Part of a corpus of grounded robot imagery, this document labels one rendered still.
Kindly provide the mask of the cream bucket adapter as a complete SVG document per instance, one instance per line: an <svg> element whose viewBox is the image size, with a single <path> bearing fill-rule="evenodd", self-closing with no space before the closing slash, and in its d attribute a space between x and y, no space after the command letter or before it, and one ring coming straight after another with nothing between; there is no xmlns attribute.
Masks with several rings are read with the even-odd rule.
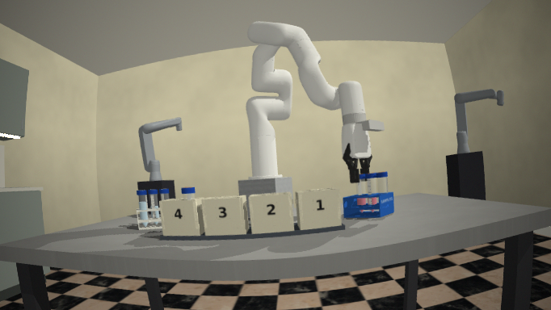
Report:
<svg viewBox="0 0 551 310"><path fill-rule="evenodd" d="M204 219L201 199L159 201L163 236L200 236L203 234Z"/></svg>
<svg viewBox="0 0 551 310"><path fill-rule="evenodd" d="M296 193L297 225L300 230L342 225L340 189L324 188Z"/></svg>
<svg viewBox="0 0 551 310"><path fill-rule="evenodd" d="M205 236L242 235L249 229L246 196L202 199Z"/></svg>
<svg viewBox="0 0 551 310"><path fill-rule="evenodd" d="M293 199L287 193L249 196L252 234L294 231Z"/></svg>

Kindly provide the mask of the blue tube rack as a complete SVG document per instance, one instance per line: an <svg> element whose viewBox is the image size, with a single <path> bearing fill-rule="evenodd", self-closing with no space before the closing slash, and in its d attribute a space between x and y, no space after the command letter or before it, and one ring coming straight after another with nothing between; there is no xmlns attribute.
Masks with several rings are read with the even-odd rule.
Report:
<svg viewBox="0 0 551 310"><path fill-rule="evenodd" d="M352 195L355 197L347 196L343 199L343 215L344 218L381 218L394 212L393 204L393 192L386 194L374 194L371 195ZM379 203L374 205L357 205L359 198L376 198L379 197ZM379 206L379 207L378 207ZM357 211L359 210L359 211ZM360 212L360 210L379 210L374 212Z"/></svg>

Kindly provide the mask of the white tube rack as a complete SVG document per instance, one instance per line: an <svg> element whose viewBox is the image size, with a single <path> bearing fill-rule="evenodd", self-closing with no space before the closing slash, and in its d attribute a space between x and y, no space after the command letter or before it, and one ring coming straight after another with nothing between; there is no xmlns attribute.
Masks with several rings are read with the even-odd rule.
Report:
<svg viewBox="0 0 551 310"><path fill-rule="evenodd" d="M161 221L161 216L159 216L160 218L149 218L148 220L140 220L140 217L138 218L138 212L153 212L153 211L160 211L159 208L155 208L156 210L154 209L150 209L148 208L149 210L139 210L137 209L137 221L138 223L144 223L144 222L158 222L158 221ZM157 228L162 228L162 224L148 224L147 227L144 227L144 225L138 225L138 228L139 230L142 230L142 229L157 229Z"/></svg>

